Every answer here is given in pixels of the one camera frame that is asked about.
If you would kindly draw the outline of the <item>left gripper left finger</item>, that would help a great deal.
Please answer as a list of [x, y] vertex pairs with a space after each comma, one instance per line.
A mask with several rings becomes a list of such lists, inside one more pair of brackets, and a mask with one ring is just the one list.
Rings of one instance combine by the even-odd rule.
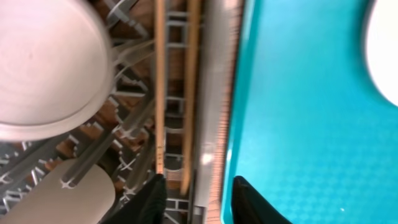
[[161, 224], [166, 208], [166, 179], [156, 174], [122, 209], [104, 224]]

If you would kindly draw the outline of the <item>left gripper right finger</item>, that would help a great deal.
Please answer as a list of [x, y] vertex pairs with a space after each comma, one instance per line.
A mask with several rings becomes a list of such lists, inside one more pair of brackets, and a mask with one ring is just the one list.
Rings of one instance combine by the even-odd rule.
[[234, 224], [292, 224], [240, 175], [233, 179], [231, 211]]

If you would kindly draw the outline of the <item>grey-green bowl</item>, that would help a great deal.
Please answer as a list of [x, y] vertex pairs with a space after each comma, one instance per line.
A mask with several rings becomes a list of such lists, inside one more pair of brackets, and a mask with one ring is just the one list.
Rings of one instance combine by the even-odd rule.
[[97, 224], [112, 207], [115, 188], [110, 176], [94, 165], [72, 189], [63, 174], [76, 162], [69, 159], [54, 170], [1, 218], [1, 224]]

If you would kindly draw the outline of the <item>pink small bowl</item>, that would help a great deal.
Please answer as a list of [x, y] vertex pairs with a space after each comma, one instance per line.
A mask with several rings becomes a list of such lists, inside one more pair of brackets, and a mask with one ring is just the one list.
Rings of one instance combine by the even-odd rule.
[[113, 88], [111, 41], [88, 1], [1, 1], [1, 139], [31, 141], [90, 119]]

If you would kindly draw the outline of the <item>wooden chopstick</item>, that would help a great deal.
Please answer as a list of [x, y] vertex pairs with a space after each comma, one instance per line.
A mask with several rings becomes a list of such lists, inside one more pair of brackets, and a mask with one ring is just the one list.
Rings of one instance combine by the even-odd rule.
[[165, 1], [155, 0], [155, 143], [156, 173], [164, 173]]
[[189, 0], [188, 3], [188, 43], [185, 52], [184, 99], [185, 116], [183, 121], [183, 172], [180, 194], [186, 195], [192, 176], [192, 151], [195, 116], [195, 92], [198, 65], [198, 48], [201, 21], [201, 0]]

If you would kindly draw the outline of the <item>large white plate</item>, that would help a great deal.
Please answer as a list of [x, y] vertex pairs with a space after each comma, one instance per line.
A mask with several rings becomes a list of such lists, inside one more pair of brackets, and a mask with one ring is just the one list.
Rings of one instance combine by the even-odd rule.
[[397, 105], [397, 0], [371, 2], [366, 18], [364, 51], [378, 92]]

